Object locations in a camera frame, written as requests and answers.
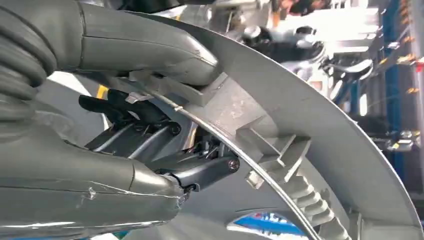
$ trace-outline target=yellow part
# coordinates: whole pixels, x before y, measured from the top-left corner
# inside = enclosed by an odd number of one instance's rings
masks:
[[[383,60],[380,61],[380,65],[381,64],[384,64],[385,62],[387,62],[387,57],[385,59],[383,59]]]
[[[103,85],[99,85],[98,86],[98,90],[97,90],[97,95],[95,96],[98,99],[102,99],[103,95],[105,95],[105,93],[107,93],[109,90],[109,88],[103,86]]]
[[[413,42],[413,41],[415,41],[415,38],[411,37],[411,36],[407,36],[403,39],[403,43],[409,43],[409,42]]]
[[[406,91],[406,93],[407,94],[415,94],[415,93],[418,93],[419,90],[420,90],[419,88],[411,87]]]
[[[398,149],[399,148],[399,144],[398,143],[393,144],[392,148]]]

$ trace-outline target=black plastic part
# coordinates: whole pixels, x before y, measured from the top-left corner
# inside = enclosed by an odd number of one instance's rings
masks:
[[[107,119],[113,124],[137,120],[129,112],[115,107],[108,100],[81,95],[79,96],[78,103],[87,111],[106,115]]]
[[[115,89],[107,91],[107,100],[115,106],[128,112],[135,113],[141,121],[147,124],[169,121],[169,117],[156,105],[148,100],[129,103],[126,101],[128,93]]]
[[[170,174],[177,178],[183,188],[198,192],[237,172],[240,162],[235,156],[208,159],[180,152],[146,165],[157,174]]]
[[[94,152],[150,162],[180,133],[180,129],[171,121],[146,124],[137,120],[112,126],[85,147]]]

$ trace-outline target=black lever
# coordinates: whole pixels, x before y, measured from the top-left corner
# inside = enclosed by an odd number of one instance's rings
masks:
[[[237,172],[240,162],[236,156],[209,159],[196,153],[179,152],[146,166],[157,174],[173,176],[186,192],[198,192]]]

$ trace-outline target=blue metal frame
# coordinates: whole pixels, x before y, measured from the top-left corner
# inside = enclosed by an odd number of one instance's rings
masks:
[[[383,21],[383,34],[384,43],[387,46],[391,42],[396,42],[398,33],[396,31],[395,21],[398,19],[399,14],[399,0],[390,0],[386,12],[382,17]],[[385,48],[385,57],[392,53],[392,49]],[[391,66],[385,72],[385,93],[387,99],[387,120],[389,123],[389,130],[397,132],[401,130],[401,103],[399,91],[399,69],[397,65]],[[403,155],[400,152],[393,152],[393,167],[396,170],[401,180],[404,180],[404,161]]]

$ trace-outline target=screw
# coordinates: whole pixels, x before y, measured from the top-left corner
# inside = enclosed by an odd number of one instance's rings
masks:
[[[238,159],[231,159],[228,161],[228,168],[230,171],[235,172],[240,168],[240,161]]]
[[[173,135],[177,135],[181,132],[181,127],[178,125],[171,125],[169,128],[171,134]]]

